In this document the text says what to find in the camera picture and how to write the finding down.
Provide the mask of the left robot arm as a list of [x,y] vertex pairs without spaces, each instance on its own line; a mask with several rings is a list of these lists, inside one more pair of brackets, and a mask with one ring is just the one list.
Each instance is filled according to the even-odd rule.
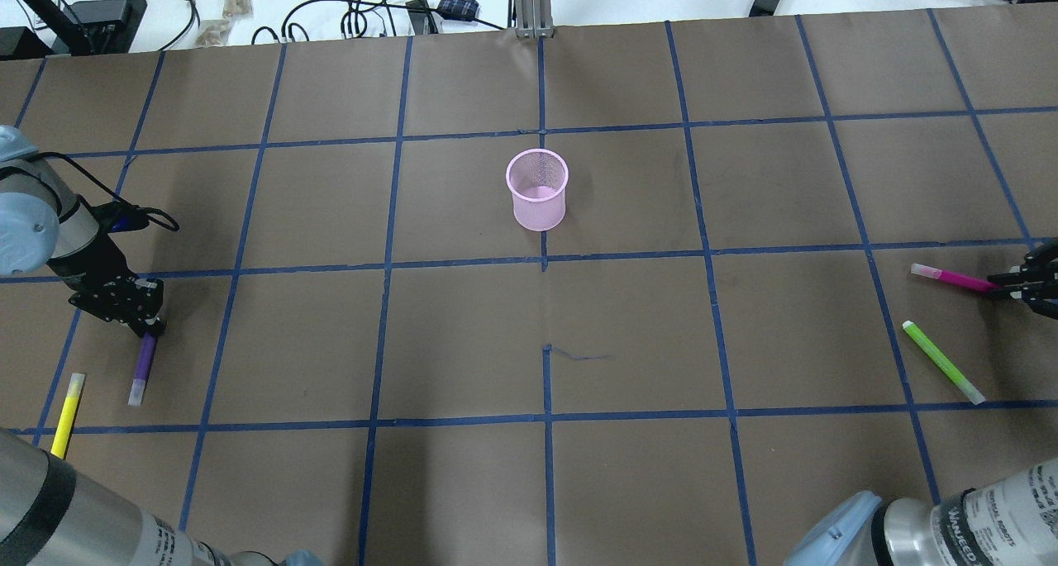
[[[50,161],[63,160],[110,196],[91,205],[74,191]],[[136,336],[165,331],[161,309],[164,284],[143,278],[127,264],[113,232],[154,223],[178,231],[174,217],[139,206],[103,185],[69,156],[40,151],[14,126],[1,128],[1,273],[4,278],[48,266],[71,290],[69,303],[105,322],[129,326]]]

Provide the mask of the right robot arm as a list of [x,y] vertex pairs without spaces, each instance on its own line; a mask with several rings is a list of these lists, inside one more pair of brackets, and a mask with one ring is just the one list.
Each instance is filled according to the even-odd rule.
[[[984,280],[926,264],[909,272],[989,299],[1020,300],[1056,319],[1056,238]],[[986,401],[918,325],[905,321],[902,332],[972,405]],[[883,503],[860,491],[819,521],[783,565],[1056,565],[1056,478],[1055,457],[935,506],[912,498]]]

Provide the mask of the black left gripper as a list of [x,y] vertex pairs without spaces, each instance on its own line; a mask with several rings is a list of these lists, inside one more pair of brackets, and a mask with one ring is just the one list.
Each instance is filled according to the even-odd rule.
[[73,294],[69,303],[105,322],[129,326],[136,335],[159,339],[166,324],[160,316],[163,306],[163,281],[157,278],[117,277],[105,284],[90,284],[69,278]]

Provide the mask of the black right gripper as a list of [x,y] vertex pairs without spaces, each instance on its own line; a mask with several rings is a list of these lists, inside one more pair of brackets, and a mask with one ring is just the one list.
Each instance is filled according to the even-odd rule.
[[987,280],[997,288],[991,298],[1015,299],[1027,305],[1032,312],[1044,317],[1057,318],[1057,239],[1053,238],[1036,247],[1023,257],[1016,272],[993,273]]

